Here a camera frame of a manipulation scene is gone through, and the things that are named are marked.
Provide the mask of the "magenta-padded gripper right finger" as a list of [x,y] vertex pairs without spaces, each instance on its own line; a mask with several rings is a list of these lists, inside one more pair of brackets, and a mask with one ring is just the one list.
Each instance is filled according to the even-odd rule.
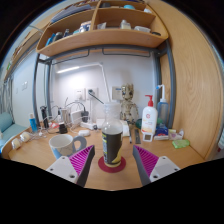
[[180,170],[167,156],[158,157],[140,146],[133,146],[141,183],[143,186]]

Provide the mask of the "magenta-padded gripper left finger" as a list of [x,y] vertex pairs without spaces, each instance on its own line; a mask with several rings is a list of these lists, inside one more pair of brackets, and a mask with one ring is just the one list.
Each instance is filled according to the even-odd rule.
[[84,187],[94,155],[95,146],[88,146],[70,157],[61,156],[49,168],[47,168],[47,171]]

